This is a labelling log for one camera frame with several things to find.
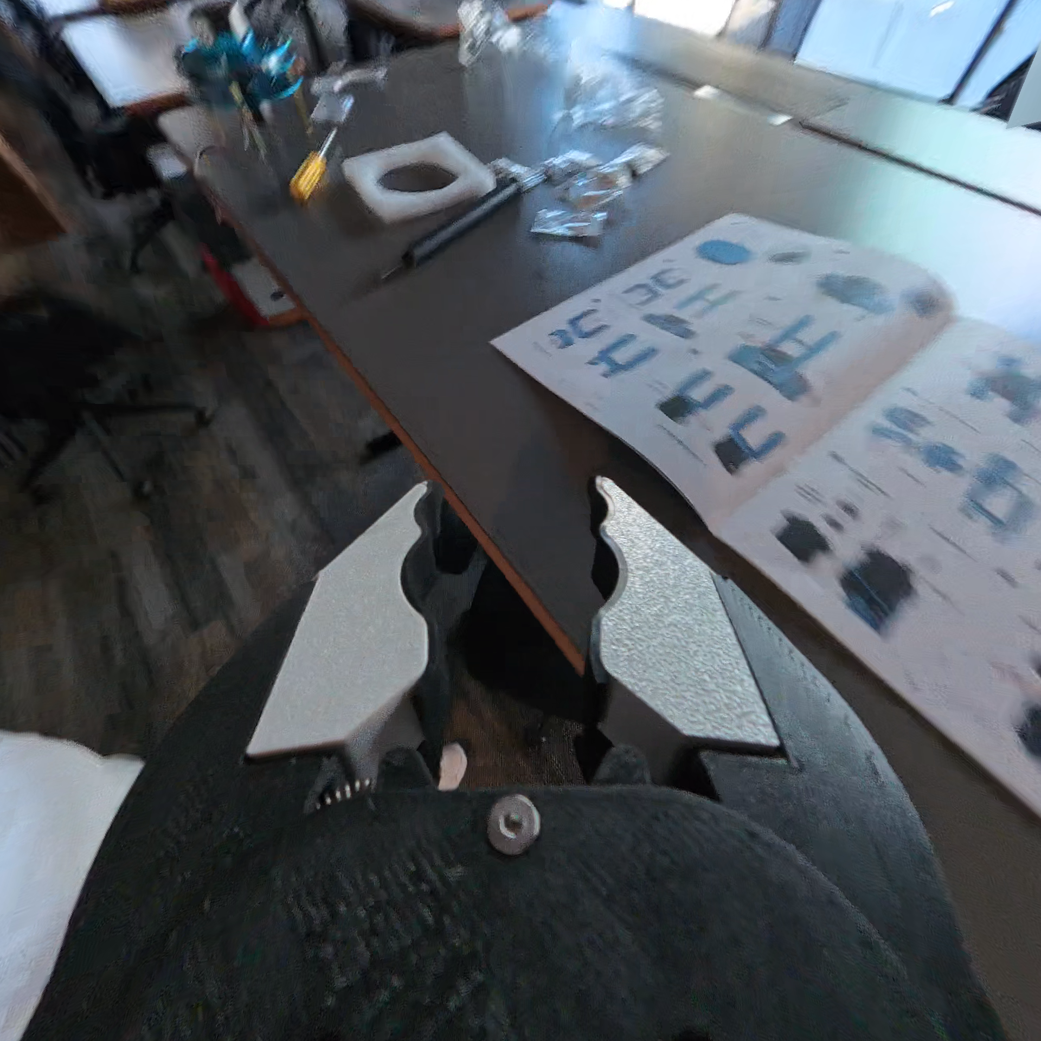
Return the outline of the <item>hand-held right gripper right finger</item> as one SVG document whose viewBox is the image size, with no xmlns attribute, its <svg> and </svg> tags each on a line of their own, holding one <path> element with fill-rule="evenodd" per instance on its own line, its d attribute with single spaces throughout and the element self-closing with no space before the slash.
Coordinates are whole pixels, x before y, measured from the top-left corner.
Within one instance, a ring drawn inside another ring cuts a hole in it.
<svg viewBox="0 0 1041 1041">
<path fill-rule="evenodd" d="M 652 782 L 711 785 L 705 754 L 783 757 L 721 579 L 613 480 L 589 487 L 592 740 L 637 750 Z"/>
</svg>

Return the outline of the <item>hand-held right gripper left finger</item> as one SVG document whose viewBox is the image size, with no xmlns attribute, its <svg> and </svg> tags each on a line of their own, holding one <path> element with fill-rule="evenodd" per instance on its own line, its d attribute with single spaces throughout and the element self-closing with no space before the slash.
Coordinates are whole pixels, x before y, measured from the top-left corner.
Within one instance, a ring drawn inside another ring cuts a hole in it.
<svg viewBox="0 0 1041 1041">
<path fill-rule="evenodd" d="M 440 506 L 433 483 L 418 483 L 319 572 L 249 761 L 333 754 L 359 788 L 388 751 L 415 748 L 439 789 L 460 787 L 467 757 L 445 741 L 445 629 L 430 603 Z"/>
</svg>

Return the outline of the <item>black screwdriver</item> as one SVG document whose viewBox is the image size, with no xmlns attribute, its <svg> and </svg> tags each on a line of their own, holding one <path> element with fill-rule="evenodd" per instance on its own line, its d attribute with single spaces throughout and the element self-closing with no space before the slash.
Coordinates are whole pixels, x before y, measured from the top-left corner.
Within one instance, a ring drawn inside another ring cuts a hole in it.
<svg viewBox="0 0 1041 1041">
<path fill-rule="evenodd" d="M 393 266 L 379 276 L 378 282 L 391 281 L 405 272 L 425 265 L 433 257 L 445 252 L 454 242 L 462 239 L 522 194 L 523 188 L 518 181 L 508 178 L 497 181 L 494 189 L 475 201 L 465 211 L 441 223 L 416 242 L 411 242 L 397 258 Z"/>
</svg>

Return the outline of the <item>yellow-handled screwdriver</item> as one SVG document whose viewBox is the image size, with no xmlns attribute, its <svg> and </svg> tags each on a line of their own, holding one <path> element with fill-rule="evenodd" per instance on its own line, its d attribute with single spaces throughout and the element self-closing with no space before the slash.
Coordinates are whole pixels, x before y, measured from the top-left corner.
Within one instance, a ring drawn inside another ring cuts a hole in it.
<svg viewBox="0 0 1041 1041">
<path fill-rule="evenodd" d="M 328 171 L 329 155 L 340 134 L 340 125 L 333 125 L 318 149 L 312 150 L 294 172 L 288 191 L 293 202 L 304 205 L 322 185 Z"/>
</svg>

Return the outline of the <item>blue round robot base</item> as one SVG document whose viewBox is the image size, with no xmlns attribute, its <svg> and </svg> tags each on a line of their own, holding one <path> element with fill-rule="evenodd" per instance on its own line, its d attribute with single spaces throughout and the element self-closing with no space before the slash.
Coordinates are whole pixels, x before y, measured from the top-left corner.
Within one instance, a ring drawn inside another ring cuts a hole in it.
<svg viewBox="0 0 1041 1041">
<path fill-rule="evenodd" d="M 303 82 L 291 40 L 275 45 L 255 34 L 238 39 L 227 31 L 196 34 L 176 55 L 191 97 L 217 108 L 233 107 L 236 94 L 251 105 L 281 101 Z"/>
</svg>

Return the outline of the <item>dark grey desk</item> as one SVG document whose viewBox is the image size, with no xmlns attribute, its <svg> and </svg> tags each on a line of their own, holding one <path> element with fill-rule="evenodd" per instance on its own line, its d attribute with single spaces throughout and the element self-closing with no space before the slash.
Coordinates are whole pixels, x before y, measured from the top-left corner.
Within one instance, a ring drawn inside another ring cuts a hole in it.
<svg viewBox="0 0 1041 1041">
<path fill-rule="evenodd" d="M 623 747 L 592 738 L 589 487 L 628 492 L 721 579 L 723 605 L 783 739 L 781 759 L 705 754 L 715 799 L 773 831 L 828 877 L 936 1009 L 941 1037 L 1039 1039 L 1039 812 L 1008 791 L 878 679 L 787 594 L 707 528 L 635 451 L 549 391 L 491 341 L 725 215 L 875 250 L 920 266 L 958 319 L 1039 345 L 1039 215 L 929 174 L 904 172 L 755 115 L 716 110 L 660 76 L 670 158 L 639 178 L 595 246 L 530 233 L 553 203 L 541 163 L 566 146 L 545 115 L 510 115 L 448 46 L 389 64 L 348 129 L 345 159 L 445 131 L 523 194 L 423 266 L 379 283 L 411 242 L 475 201 L 385 225 L 340 180 L 307 206 L 274 173 L 215 145 L 215 115 L 166 115 L 198 151 L 204 189 L 342 358 L 489 563 L 563 656 L 564 679 L 533 669 L 514 633 L 479 633 L 547 711 L 582 723 L 584 775 Z"/>
</svg>

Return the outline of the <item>open instruction booklet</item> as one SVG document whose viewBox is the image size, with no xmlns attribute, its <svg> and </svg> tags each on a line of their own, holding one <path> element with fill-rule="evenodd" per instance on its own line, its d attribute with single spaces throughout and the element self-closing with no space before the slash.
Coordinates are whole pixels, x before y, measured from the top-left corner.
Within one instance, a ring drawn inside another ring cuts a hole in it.
<svg viewBox="0 0 1041 1041">
<path fill-rule="evenodd" d="M 751 215 L 491 345 L 1039 812 L 1039 345 Z"/>
</svg>

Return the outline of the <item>red and white box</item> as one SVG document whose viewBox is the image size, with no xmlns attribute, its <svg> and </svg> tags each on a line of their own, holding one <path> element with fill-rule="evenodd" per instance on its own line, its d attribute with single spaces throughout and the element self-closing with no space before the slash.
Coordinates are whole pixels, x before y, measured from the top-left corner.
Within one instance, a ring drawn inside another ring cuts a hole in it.
<svg viewBox="0 0 1041 1041">
<path fill-rule="evenodd" d="M 251 258 L 234 266 L 222 266 L 206 246 L 199 246 L 199 254 L 217 291 L 250 327 L 278 329 L 306 322 L 304 311 L 258 260 Z"/>
</svg>

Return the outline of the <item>person's white shirt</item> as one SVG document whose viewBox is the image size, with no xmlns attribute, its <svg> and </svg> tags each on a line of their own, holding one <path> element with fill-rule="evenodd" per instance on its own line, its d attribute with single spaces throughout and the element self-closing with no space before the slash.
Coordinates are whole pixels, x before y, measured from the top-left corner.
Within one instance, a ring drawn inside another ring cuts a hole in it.
<svg viewBox="0 0 1041 1041">
<path fill-rule="evenodd" d="M 1 732 L 1 1038 L 22 1038 L 99 847 L 143 762 Z"/>
</svg>

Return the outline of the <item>black office chair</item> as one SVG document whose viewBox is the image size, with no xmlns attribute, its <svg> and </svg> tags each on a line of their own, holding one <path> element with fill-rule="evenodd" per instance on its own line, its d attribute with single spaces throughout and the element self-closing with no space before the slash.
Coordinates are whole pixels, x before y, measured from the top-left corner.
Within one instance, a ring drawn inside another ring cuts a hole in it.
<svg viewBox="0 0 1041 1041">
<path fill-rule="evenodd" d="M 45 502 L 45 475 L 85 434 L 111 474 L 137 500 L 145 500 L 152 494 L 152 483 L 134 477 L 124 464 L 111 439 L 111 421 L 188 415 L 199 429 L 214 422 L 215 407 L 195 400 L 139 402 L 102 396 L 104 363 L 141 340 L 113 319 L 59 295 L 29 291 L 2 300 L 2 452 L 9 445 L 24 449 L 10 431 L 12 425 L 40 423 L 46 430 L 20 482 L 24 496 Z"/>
</svg>

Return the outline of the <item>white foam square with hole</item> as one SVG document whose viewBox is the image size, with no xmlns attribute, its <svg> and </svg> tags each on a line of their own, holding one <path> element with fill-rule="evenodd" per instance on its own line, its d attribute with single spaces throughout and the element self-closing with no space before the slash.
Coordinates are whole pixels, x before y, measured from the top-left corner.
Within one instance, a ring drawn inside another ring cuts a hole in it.
<svg viewBox="0 0 1041 1041">
<path fill-rule="evenodd" d="M 392 189 L 384 184 L 388 174 L 418 166 L 445 171 L 448 183 L 425 191 Z M 480 200 L 497 187 L 489 166 L 445 131 L 347 158 L 342 176 L 369 212 L 385 225 L 443 213 L 455 205 Z"/>
</svg>

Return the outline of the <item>crumpled clear plastic wrap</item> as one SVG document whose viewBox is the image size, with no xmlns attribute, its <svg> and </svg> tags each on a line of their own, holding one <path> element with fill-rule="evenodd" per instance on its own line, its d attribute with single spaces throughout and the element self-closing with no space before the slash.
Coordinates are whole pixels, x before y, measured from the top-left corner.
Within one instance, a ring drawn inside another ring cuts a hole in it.
<svg viewBox="0 0 1041 1041">
<path fill-rule="evenodd" d="M 504 2 L 457 3 L 458 61 L 475 85 L 494 85 L 510 115 L 545 115 L 553 132 L 659 131 L 660 91 L 580 37 L 559 12 L 520 21 Z"/>
</svg>

